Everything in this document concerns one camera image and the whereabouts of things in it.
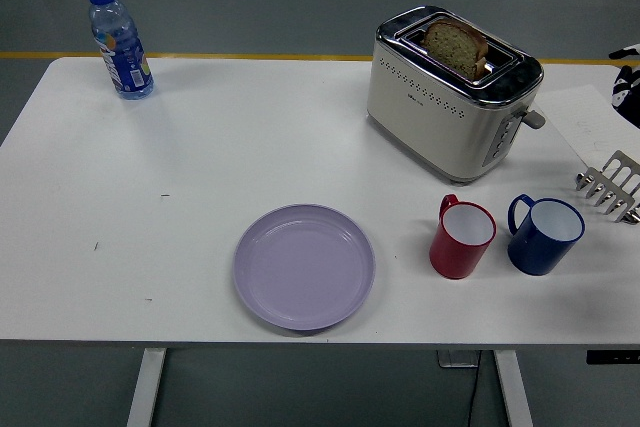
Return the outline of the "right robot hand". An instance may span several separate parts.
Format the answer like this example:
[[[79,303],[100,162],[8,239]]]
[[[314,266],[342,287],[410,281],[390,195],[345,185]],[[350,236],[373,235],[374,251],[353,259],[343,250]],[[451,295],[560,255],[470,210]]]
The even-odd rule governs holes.
[[[624,119],[639,127],[639,67],[621,67],[613,84],[611,104]]]

